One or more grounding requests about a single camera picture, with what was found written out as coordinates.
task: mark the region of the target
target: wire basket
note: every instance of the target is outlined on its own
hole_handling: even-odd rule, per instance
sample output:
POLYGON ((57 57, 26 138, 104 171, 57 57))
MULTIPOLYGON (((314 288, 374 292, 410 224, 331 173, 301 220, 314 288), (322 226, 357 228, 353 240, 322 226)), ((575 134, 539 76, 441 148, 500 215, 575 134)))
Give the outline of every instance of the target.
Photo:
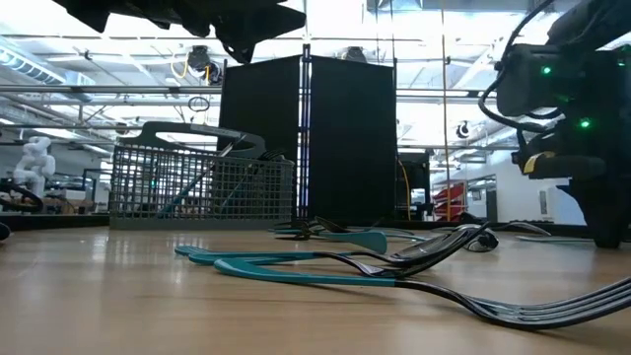
POLYGON ((253 148, 231 152, 240 157, 156 137, 159 131, 191 130, 232 139, 242 135, 195 124, 148 122, 139 137, 120 139, 113 154, 111 228, 261 229, 291 220, 292 162, 245 158, 264 152, 262 139, 250 134, 240 141, 253 148))

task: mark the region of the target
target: wooden table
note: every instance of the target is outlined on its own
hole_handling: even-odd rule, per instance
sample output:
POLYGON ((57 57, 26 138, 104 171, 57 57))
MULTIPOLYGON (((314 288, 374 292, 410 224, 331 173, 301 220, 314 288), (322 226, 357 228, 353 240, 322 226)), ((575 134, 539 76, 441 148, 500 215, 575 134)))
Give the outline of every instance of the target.
MULTIPOLYGON (((0 244, 0 354, 629 354, 631 312, 554 331, 489 325, 463 308, 401 289, 296 286, 217 273, 173 253, 350 250, 267 233, 18 233, 0 244)), ((391 250, 402 249, 395 242, 391 250)), ((479 297, 541 303, 629 274, 631 248, 551 246, 505 237, 460 251, 419 279, 479 297)), ((352 273, 335 261, 285 269, 352 273)))

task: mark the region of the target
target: black panel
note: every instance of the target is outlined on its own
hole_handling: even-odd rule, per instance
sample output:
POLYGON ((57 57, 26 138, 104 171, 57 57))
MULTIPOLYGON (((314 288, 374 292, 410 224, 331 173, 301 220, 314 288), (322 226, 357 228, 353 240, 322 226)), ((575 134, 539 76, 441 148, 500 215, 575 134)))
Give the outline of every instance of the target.
POLYGON ((392 68, 313 57, 310 216, 377 220, 395 205, 392 68))
MULTIPOLYGON (((228 68, 224 80, 219 126, 261 136, 296 163, 300 56, 228 68)), ((220 139, 219 149, 228 143, 220 139)))

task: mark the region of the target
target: ceiling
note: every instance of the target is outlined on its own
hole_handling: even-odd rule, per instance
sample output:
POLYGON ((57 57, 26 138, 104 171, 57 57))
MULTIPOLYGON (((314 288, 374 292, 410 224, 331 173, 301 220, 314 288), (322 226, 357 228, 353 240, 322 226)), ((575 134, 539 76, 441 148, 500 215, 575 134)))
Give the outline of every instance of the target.
MULTIPOLYGON (((394 0, 392 12, 385 6, 377 13, 368 11, 370 1, 289 0, 283 3, 306 12, 308 25, 260 43, 253 61, 300 54, 304 43, 311 44, 312 54, 331 57, 341 56, 348 46, 362 46, 371 63, 391 66, 393 58, 397 59, 397 118, 402 135, 399 145, 445 144, 445 120, 451 145, 461 146, 478 139, 482 139, 479 143, 489 143, 489 137, 504 134, 497 133, 502 127, 487 119, 478 110, 475 100, 449 99, 445 118, 442 94, 436 97, 436 92, 427 91, 442 91, 444 79, 450 93, 457 94, 453 90, 486 89, 495 78, 493 63, 500 58, 506 38, 524 17, 528 5, 532 5, 531 0, 452 0, 447 1, 449 9, 444 14, 438 10, 441 3, 438 0, 394 0), (445 29, 445 46, 442 28, 445 29), (450 62, 445 78, 444 56, 450 62), (465 121, 473 127, 468 140, 456 136, 456 128, 465 121)), ((559 0, 552 11, 533 20, 518 41, 545 42, 550 25, 561 12, 577 2, 559 0)), ((212 33, 209 38, 198 38, 180 26, 165 31, 146 20, 112 15, 105 33, 99 34, 66 14, 65 9, 51 0, 12 1, 11 9, 11 12, 0 12, 0 40, 53 72, 79 72, 97 85, 201 85, 201 80, 191 75, 183 79, 178 76, 182 73, 185 55, 193 45, 199 44, 209 47, 213 60, 223 62, 228 59, 229 65, 238 65, 224 52, 212 33)), ((0 85, 11 84, 34 85, 37 82, 0 66, 0 85)), ((65 97, 37 94, 20 94, 20 97, 45 105, 68 119, 78 116, 78 106, 62 105, 65 97)), ((187 102, 186 96, 179 99, 171 96, 127 98, 137 99, 137 105, 103 109, 85 106, 84 118, 96 113, 91 124, 129 122, 134 125, 154 119, 182 121, 184 116, 187 120, 193 117, 198 123, 217 124, 221 100, 220 95, 211 96, 208 111, 194 114, 184 106, 180 114, 170 106, 181 107, 181 103, 187 102), (151 106, 143 104, 151 101, 154 102, 151 106)), ((95 100, 122 98, 97 95, 95 100)), ((113 137, 115 134, 105 132, 98 139, 113 137)), ((504 134, 501 138, 493 142, 510 139, 510 136, 504 134)))

